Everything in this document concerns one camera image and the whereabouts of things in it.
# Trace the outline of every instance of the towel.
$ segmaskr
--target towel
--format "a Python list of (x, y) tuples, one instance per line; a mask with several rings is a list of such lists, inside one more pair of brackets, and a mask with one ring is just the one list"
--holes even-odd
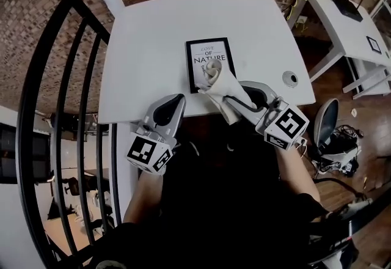
[(233, 76), (226, 62), (217, 59), (209, 61), (206, 64), (204, 74), (210, 86), (196, 84), (200, 88), (198, 92), (209, 96), (229, 125), (239, 121), (240, 115), (223, 101), (224, 96), (234, 96), (248, 106), (256, 108), (251, 102), (250, 96)]

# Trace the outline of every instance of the person's right arm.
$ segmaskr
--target person's right arm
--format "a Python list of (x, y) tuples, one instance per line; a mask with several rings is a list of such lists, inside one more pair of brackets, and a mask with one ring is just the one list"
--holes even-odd
[(299, 152), (294, 147), (289, 150), (276, 147), (276, 154), (281, 180), (286, 182), (295, 194), (307, 193), (320, 202), (318, 189), (305, 168)]

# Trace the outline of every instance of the dark wood floor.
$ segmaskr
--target dark wood floor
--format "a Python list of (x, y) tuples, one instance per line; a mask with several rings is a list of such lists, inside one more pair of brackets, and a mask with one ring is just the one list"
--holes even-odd
[[(308, 70), (327, 54), (330, 45), (327, 42), (308, 39), (297, 39), (297, 42)], [(385, 164), (384, 159), (377, 159), (377, 157), (391, 155), (391, 95), (367, 96), (352, 100), (353, 92), (342, 93), (342, 87), (351, 81), (346, 61), (338, 61), (312, 84), (316, 103), (302, 106), (301, 109), (310, 120), (314, 120), (319, 107), (324, 102), (330, 98), (339, 100), (338, 125), (348, 124), (362, 130), (365, 135), (360, 140), (362, 152), (358, 156), (359, 168), (353, 178), (346, 178), (336, 173), (323, 177), (336, 177), (353, 186), (357, 191), (367, 193), (390, 180), (389, 166)], [(357, 117), (351, 115), (353, 108), (357, 110)], [(227, 135), (226, 128), (223, 118), (219, 115), (185, 118), (181, 126), (181, 129), (201, 149), (207, 144), (213, 144), (215, 152), (210, 155), (210, 162), (220, 166), (223, 166), (227, 160), (226, 140), (223, 139)], [(303, 159), (307, 169), (314, 174), (313, 166), (307, 159)], [(329, 211), (336, 210), (353, 200), (351, 193), (332, 182), (318, 184), (318, 189), (322, 204)], [(353, 268), (368, 268), (371, 262), (383, 266), (391, 257), (391, 208), (384, 210), (357, 233), (354, 242), (360, 251), (360, 256)]]

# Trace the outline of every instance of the small picture frame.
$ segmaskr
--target small picture frame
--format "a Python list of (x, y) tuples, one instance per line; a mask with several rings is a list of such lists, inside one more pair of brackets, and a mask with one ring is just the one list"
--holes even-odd
[(381, 54), (381, 50), (380, 50), (380, 47), (379, 47), (379, 44), (377, 43), (377, 41), (371, 37), (368, 37), (368, 36), (367, 36), (367, 40), (368, 40), (369, 45), (371, 46), (372, 50)]
[(212, 59), (227, 62), (233, 76), (236, 77), (230, 46), (226, 37), (188, 41), (186, 42), (186, 54), (188, 58), (190, 93), (192, 94), (198, 93), (199, 88), (196, 84), (209, 86), (204, 71), (206, 64)]

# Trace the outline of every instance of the railing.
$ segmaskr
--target railing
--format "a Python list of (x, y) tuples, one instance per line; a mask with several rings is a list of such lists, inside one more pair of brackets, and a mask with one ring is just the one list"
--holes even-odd
[[(52, 167), (54, 169), (54, 183), (56, 187), (56, 201), (59, 207), (60, 218), (65, 232), (65, 237), (70, 247), (71, 256), (57, 261), (49, 241), (46, 237), (43, 228), (37, 198), (35, 195), (33, 171), (32, 171), (32, 134), (34, 125), (35, 106), (37, 104), (38, 92), (42, 82), (43, 72), (53, 47), (54, 41), (60, 31), (60, 28), (65, 21), (68, 12), (74, 8), (82, 17), (79, 29), (75, 35), (75, 39), (69, 51), (68, 59), (65, 64), (62, 81), (60, 84), (59, 95), (57, 99), (56, 119), (54, 122), (53, 133), (53, 151), (51, 156)], [(82, 207), (82, 215), (86, 226), (87, 236), (90, 245), (78, 251), (70, 229), (67, 211), (65, 207), (64, 194), (62, 190), (62, 174), (61, 174), (61, 124), (64, 116), (64, 104), (67, 94), (68, 83), (71, 75), (73, 63), (75, 61), (76, 52), (81, 42), (82, 35), (86, 26), (89, 25), (94, 32), (97, 33), (93, 47), (90, 53), (79, 109), (78, 123), (78, 180), (79, 193)], [(86, 183), (84, 179), (84, 122), (86, 119), (86, 108), (89, 86), (92, 76), (92, 70), (95, 63), (95, 58), (98, 52), (100, 41), (108, 44), (110, 39), (109, 32), (98, 21), (90, 9), (83, 3), (82, 0), (61, 0), (56, 7), (53, 15), (49, 19), (45, 29), (42, 32), (37, 47), (33, 53), (31, 63), (27, 70), (26, 79), (24, 81), (21, 94), (18, 123), (16, 127), (16, 170), (18, 176), (18, 184), (20, 188), (20, 197), (23, 207), (24, 216), (29, 228), (32, 240), (37, 248), (37, 251), (46, 268), (74, 268), (82, 267), (82, 263), (92, 257), (95, 239), (92, 233), (91, 222), (89, 218), (89, 210), (86, 197)], [(97, 126), (97, 185), (98, 196), (100, 201), (100, 210), (104, 232), (110, 231), (108, 226), (107, 213), (105, 211), (104, 194), (103, 194), (103, 169), (102, 169), (102, 135), (103, 131), (100, 125)], [(112, 189), (114, 190), (114, 210), (117, 217), (117, 224), (121, 223), (119, 202), (118, 202), (118, 186), (117, 186), (117, 171), (116, 171), (116, 135), (112, 137)]]

